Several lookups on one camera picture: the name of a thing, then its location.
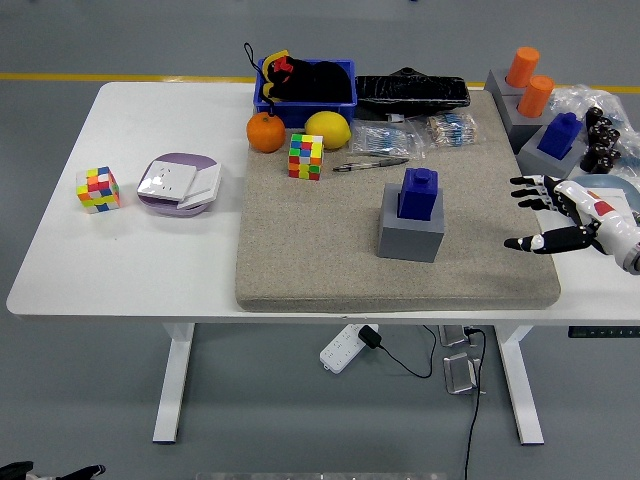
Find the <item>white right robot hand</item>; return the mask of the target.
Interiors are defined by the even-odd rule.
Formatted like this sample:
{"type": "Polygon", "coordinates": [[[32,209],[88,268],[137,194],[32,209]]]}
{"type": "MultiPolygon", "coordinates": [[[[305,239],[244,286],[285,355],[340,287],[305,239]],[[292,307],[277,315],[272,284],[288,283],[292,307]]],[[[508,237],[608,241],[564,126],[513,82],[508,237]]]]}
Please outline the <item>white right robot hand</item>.
{"type": "Polygon", "coordinates": [[[511,196],[518,206],[532,210],[549,210],[572,219],[572,226],[542,232],[533,236],[509,238],[504,246],[535,254],[557,254],[596,248],[614,257],[624,271],[639,273],[639,227],[627,222],[607,201],[573,180],[546,175],[514,177],[520,190],[511,196]]]}

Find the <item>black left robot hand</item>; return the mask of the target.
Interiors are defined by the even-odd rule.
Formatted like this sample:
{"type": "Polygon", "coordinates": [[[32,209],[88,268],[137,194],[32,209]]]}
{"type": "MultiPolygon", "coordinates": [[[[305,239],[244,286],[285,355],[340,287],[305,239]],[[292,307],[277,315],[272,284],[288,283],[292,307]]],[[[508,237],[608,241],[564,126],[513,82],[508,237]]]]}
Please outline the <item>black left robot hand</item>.
{"type": "Polygon", "coordinates": [[[1,467],[1,480],[90,480],[105,473],[101,464],[90,465],[62,476],[41,476],[33,472],[32,461],[19,461],[1,467]]]}

